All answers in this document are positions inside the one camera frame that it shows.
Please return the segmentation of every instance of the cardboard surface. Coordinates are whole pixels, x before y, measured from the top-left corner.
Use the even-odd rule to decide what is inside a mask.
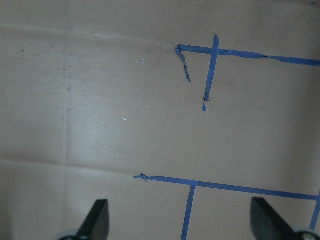
[[[181,239],[189,187],[166,176],[317,195],[320,2],[0,2],[0,235],[52,239],[108,198],[110,240]],[[251,195],[195,189],[188,239],[253,239]],[[268,197],[290,224],[315,202]]]

